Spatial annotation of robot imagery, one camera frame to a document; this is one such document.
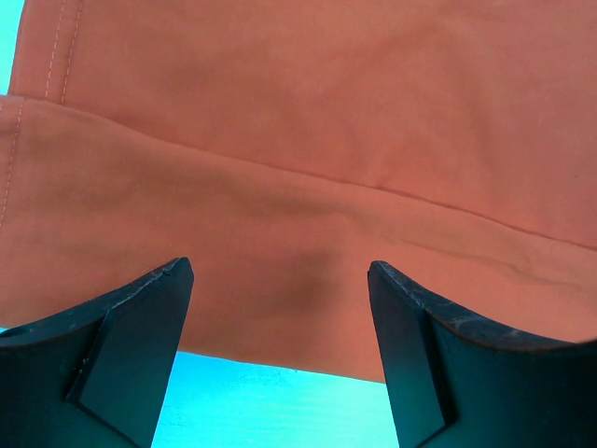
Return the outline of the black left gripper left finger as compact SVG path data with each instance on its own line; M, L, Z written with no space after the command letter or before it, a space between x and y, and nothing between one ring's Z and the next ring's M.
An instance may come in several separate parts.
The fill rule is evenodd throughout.
M193 286L188 259L1 334L4 447L151 446Z

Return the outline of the orange t shirt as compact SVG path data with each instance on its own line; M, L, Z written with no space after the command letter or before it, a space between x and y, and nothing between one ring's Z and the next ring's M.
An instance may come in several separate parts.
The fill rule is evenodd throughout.
M184 350L381 381L368 267L596 334L592 1L28 1L1 324L186 257Z

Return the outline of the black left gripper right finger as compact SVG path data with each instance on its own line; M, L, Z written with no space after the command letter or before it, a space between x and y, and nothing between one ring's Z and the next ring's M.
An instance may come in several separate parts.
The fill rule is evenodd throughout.
M498 323L384 261L368 291L400 446L595 445L595 342Z

